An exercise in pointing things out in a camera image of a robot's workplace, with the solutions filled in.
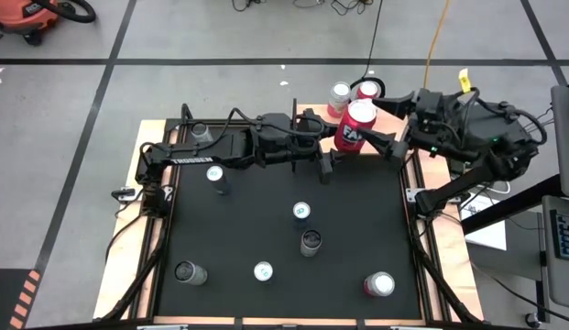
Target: black mat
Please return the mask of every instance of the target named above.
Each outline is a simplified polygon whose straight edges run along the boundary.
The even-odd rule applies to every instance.
[[[0,329],[9,327],[29,269],[0,269]]]
[[[330,185],[314,163],[226,170],[220,196],[206,180],[208,165],[182,167],[156,315],[420,319],[399,176],[378,157],[338,165]],[[323,235],[313,258],[300,253],[292,206],[306,202],[310,224]],[[200,287],[174,279],[191,260],[205,267]],[[269,285],[253,273],[274,268]],[[363,279],[384,270],[396,281],[385,298],[363,292]]]

